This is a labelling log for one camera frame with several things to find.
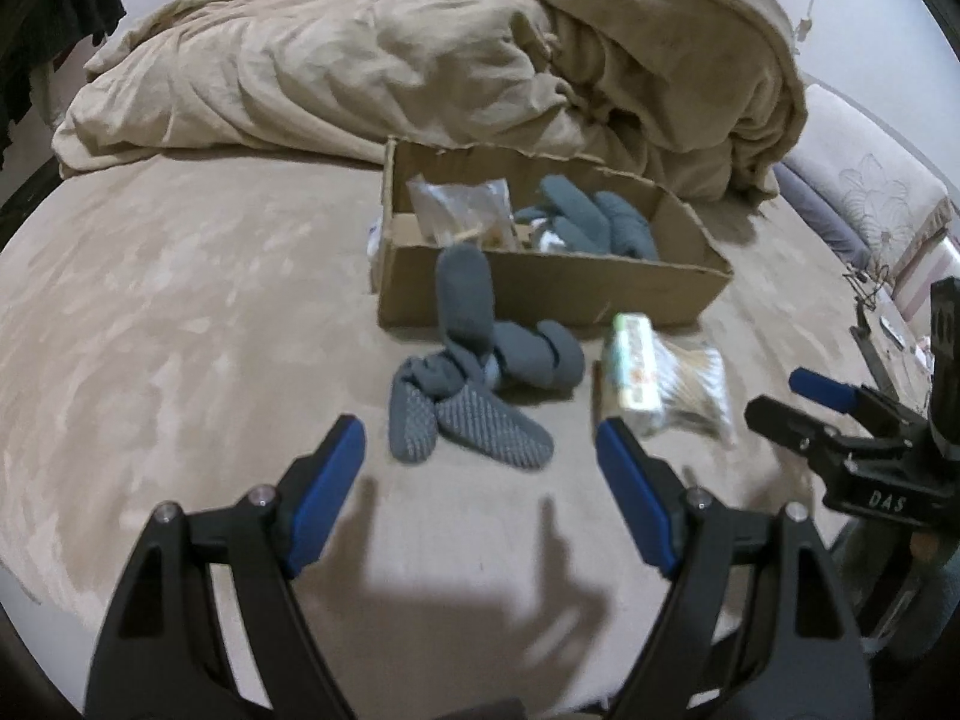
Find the black clothes on rack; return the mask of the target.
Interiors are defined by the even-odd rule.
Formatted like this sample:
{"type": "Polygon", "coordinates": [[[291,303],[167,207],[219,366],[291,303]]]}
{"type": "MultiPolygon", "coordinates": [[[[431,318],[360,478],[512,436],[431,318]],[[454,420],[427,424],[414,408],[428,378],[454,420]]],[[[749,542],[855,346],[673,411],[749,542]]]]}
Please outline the black clothes on rack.
{"type": "Polygon", "coordinates": [[[99,43],[124,15],[122,0],[2,0],[3,146],[31,107],[31,73],[57,64],[87,37],[99,43]]]}

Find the white floral pillow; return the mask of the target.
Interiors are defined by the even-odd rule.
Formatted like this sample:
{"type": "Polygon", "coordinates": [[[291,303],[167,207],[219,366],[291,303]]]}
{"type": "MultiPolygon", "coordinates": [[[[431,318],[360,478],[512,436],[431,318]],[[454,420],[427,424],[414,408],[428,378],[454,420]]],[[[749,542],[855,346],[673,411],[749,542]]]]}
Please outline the white floral pillow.
{"type": "Polygon", "coordinates": [[[784,164],[864,241],[875,268],[900,277],[949,226],[949,191],[880,125],[825,86],[805,88],[807,122],[784,164]]]}

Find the grey pillow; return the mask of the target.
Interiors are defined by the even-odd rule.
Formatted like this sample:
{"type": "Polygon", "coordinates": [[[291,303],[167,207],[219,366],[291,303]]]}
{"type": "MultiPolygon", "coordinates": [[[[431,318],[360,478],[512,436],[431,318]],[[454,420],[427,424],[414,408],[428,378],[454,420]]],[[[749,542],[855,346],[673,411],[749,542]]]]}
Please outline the grey pillow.
{"type": "Polygon", "coordinates": [[[866,270],[871,261],[871,252],[861,236],[839,216],[838,211],[786,164],[775,164],[773,172],[782,198],[832,249],[833,254],[848,265],[866,270]]]}

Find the green white tissue pack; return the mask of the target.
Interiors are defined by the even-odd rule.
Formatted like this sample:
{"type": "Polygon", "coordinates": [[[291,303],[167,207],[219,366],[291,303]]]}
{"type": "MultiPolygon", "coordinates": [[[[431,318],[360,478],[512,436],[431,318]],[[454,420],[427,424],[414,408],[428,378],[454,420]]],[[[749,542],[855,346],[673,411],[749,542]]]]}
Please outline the green white tissue pack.
{"type": "Polygon", "coordinates": [[[662,410],[656,333],[644,314],[613,317],[602,356],[602,403],[612,415],[662,410]]]}

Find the beige bed sheet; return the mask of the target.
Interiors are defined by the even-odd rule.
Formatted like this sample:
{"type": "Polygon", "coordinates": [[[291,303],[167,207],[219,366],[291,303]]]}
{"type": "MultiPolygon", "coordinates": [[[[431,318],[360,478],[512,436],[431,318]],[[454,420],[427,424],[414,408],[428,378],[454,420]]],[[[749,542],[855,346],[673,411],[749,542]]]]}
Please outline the beige bed sheet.
{"type": "Polygon", "coordinates": [[[209,149],[71,177],[2,254],[2,574],[70,700],[161,500],[220,507],[343,413],[368,453],[295,590],[364,718],[500,697],[559,712],[615,691],[665,585],[592,450],[592,392],[532,400],[555,457],[524,473],[387,449],[398,365],[433,333],[377,320],[377,167],[209,149]]]}

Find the beige rumpled duvet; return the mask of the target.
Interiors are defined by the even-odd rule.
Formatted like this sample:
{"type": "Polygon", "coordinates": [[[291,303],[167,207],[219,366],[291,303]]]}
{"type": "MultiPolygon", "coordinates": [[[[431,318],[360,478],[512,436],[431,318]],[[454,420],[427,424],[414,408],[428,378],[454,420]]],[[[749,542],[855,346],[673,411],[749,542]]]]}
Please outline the beige rumpled duvet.
{"type": "Polygon", "coordinates": [[[82,174],[165,149],[488,143],[758,202],[805,121],[776,0],[174,0],[89,60],[52,148],[82,174]]]}

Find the grey patterned sock pair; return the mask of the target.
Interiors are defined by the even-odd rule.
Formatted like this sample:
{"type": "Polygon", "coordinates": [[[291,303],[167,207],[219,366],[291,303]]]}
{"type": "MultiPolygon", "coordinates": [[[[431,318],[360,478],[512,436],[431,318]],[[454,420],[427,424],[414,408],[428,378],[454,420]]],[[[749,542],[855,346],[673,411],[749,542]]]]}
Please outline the grey patterned sock pair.
{"type": "Polygon", "coordinates": [[[586,360],[561,323],[532,330],[494,316],[487,255],[459,242],[434,270],[441,349],[405,359],[391,383],[387,442],[395,460],[428,460],[441,437],[524,472],[544,468],[555,444],[545,427],[501,398],[510,385],[564,395],[583,382],[586,360]]]}

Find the brown cardboard box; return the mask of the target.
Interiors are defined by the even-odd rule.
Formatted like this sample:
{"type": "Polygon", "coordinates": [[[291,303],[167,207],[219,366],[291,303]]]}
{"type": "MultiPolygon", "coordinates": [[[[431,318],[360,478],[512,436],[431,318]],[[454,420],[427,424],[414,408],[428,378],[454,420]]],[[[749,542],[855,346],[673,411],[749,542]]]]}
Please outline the brown cardboard box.
{"type": "Polygon", "coordinates": [[[503,179],[514,206],[537,202],[540,179],[562,174],[586,193],[610,190],[646,216],[655,262],[587,254],[492,250],[496,315],[523,325],[553,319],[573,328],[605,327],[619,312],[643,312],[658,327],[696,322],[734,276],[690,205],[654,182],[601,163],[502,146],[441,149],[410,140],[387,143],[382,177],[381,245],[373,280],[384,328],[433,327],[439,249],[420,232],[407,182],[477,185],[503,179]]]}

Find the cotton swab zip bag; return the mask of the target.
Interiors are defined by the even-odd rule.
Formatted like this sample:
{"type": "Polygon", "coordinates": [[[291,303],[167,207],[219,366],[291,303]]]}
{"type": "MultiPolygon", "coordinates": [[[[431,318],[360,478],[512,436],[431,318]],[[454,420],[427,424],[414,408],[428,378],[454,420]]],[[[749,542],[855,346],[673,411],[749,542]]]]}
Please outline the cotton swab zip bag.
{"type": "Polygon", "coordinates": [[[683,427],[729,444],[734,438],[726,366],[714,346],[686,346],[656,335],[652,342],[661,406],[654,431],[683,427]]]}

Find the silver foil snack bag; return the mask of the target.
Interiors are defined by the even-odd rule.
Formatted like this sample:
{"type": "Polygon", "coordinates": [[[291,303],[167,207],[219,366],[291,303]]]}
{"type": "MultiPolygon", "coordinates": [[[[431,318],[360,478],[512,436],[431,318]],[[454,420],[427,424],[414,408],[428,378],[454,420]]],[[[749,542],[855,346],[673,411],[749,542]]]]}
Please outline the silver foil snack bag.
{"type": "Polygon", "coordinates": [[[416,176],[407,182],[407,192],[421,234],[439,247],[461,242],[480,249],[521,247],[505,179],[481,184],[433,184],[416,176]]]}

